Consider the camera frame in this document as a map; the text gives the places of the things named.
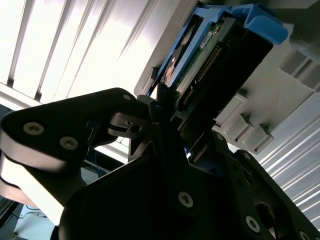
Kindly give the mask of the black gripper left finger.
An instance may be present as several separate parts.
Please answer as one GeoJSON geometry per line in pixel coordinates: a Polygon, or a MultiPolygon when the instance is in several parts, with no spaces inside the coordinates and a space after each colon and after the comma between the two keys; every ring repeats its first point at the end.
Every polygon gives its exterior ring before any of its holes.
{"type": "Polygon", "coordinates": [[[91,184],[80,174],[89,150],[118,137],[129,139],[123,166],[143,156],[187,162],[180,135],[161,105],[112,88],[7,114],[0,123],[0,176],[60,221],[70,199],[91,184]]]}

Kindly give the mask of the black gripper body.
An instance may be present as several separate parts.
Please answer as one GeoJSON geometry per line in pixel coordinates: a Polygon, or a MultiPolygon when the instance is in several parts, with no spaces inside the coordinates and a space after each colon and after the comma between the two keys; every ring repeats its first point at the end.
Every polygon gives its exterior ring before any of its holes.
{"type": "Polygon", "coordinates": [[[153,156],[111,172],[66,205],[58,240],[250,240],[223,157],[197,165],[153,156]]]}

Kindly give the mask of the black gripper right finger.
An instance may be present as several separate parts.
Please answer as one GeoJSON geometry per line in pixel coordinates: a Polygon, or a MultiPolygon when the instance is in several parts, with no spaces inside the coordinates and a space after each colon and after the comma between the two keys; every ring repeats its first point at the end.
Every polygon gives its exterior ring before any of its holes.
{"type": "Polygon", "coordinates": [[[252,240],[318,240],[319,231],[247,151],[231,152],[224,137],[213,131],[214,149],[226,165],[232,198],[252,240]]]}

